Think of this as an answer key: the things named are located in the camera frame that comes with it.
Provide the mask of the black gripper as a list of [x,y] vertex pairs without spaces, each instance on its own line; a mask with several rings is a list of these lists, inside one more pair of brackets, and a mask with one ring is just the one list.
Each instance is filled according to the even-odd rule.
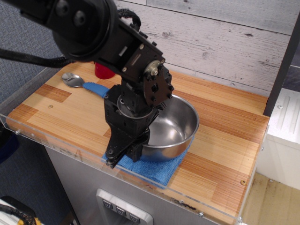
[[130,115],[127,107],[121,103],[121,86],[114,85],[104,98],[105,119],[111,129],[111,137],[105,152],[106,165],[114,168],[125,156],[133,162],[140,160],[143,146],[150,139],[150,124],[158,116],[158,110]]

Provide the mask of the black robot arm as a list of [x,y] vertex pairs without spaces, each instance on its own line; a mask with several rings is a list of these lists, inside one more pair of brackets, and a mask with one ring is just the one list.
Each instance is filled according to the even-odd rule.
[[21,14],[52,31],[63,56],[45,59],[1,49],[3,59],[50,68],[93,61],[121,76],[104,96],[111,129],[107,165],[125,156],[134,162],[150,139],[150,124],[172,97],[172,76],[156,44],[140,31],[139,17],[112,0],[11,0]]

